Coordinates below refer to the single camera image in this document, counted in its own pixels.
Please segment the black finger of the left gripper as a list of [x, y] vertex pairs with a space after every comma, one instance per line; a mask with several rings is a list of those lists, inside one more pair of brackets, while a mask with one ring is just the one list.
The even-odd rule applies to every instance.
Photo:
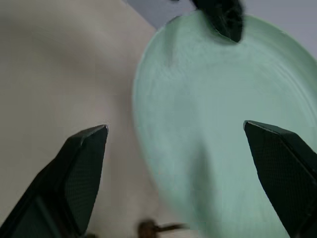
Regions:
[[238, 43], [244, 30], [244, 7], [241, 0], [190, 0], [202, 11], [212, 27], [222, 36]]

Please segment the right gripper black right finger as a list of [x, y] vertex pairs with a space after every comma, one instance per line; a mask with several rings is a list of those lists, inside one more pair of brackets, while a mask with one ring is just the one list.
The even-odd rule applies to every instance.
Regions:
[[296, 133], [244, 122], [260, 183], [290, 238], [317, 238], [317, 153]]

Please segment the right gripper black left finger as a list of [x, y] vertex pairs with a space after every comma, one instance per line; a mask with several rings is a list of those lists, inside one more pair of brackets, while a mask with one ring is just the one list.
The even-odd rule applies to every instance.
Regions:
[[84, 238], [99, 191], [107, 125], [69, 137], [0, 226], [0, 238]]

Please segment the green plate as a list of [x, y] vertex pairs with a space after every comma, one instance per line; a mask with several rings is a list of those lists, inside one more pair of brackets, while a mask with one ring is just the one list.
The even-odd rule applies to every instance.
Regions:
[[134, 124], [159, 191], [203, 238], [289, 238], [259, 182], [246, 120], [317, 149], [317, 60], [286, 33], [245, 17], [238, 43], [201, 11], [150, 40], [133, 88]]

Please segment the wooden dish rack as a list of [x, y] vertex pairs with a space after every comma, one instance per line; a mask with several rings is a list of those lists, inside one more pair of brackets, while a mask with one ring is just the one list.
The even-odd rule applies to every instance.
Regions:
[[189, 229], [182, 223], [158, 225], [153, 219], [143, 219], [137, 226], [137, 238], [159, 238], [160, 233]]

